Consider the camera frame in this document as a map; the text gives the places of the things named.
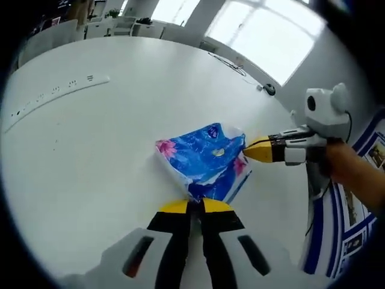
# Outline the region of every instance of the power strip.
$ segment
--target power strip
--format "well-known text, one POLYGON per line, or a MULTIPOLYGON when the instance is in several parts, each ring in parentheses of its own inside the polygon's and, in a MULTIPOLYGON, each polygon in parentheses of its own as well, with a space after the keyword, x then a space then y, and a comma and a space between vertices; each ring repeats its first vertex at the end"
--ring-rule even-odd
POLYGON ((76 92, 80 89, 86 89, 87 87, 107 82, 109 82, 108 75, 90 74, 87 76, 74 78, 62 85, 55 86, 44 93, 39 93, 35 99, 28 101, 24 106, 19 107, 17 110, 9 112, 9 114, 4 117, 3 132, 9 131, 18 121, 22 120, 34 110, 38 109, 44 104, 47 104, 50 101, 53 101, 64 95, 68 95, 69 93, 76 92))

